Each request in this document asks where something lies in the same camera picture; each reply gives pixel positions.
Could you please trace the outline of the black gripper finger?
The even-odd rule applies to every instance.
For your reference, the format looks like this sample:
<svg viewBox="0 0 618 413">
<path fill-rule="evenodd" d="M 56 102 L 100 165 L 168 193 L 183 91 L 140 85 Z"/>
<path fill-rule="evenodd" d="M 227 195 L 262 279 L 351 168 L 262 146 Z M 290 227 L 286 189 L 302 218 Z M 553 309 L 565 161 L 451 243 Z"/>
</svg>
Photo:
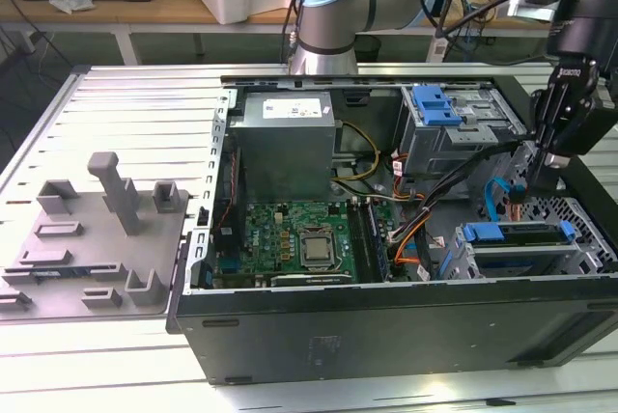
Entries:
<svg viewBox="0 0 618 413">
<path fill-rule="evenodd" d="M 613 100 L 588 97 L 561 106 L 549 118 L 549 143 L 545 165 L 565 168 L 572 157 L 587 154 L 617 123 Z"/>
<path fill-rule="evenodd" d="M 549 84 L 545 90 L 533 94 L 535 104 L 536 152 L 527 171 L 529 191 L 555 191 L 561 172 L 555 165 L 549 147 L 555 134 L 555 116 L 560 109 L 563 86 Z"/>
</svg>

